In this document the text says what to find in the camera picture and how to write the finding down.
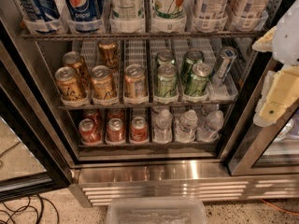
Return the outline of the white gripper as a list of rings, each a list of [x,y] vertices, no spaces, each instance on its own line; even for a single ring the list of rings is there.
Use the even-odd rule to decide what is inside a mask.
[[[271,52],[275,60],[284,63],[264,78],[260,98],[253,117],[259,127],[275,124],[299,98],[299,0],[296,0],[272,27],[255,41],[252,49]]]

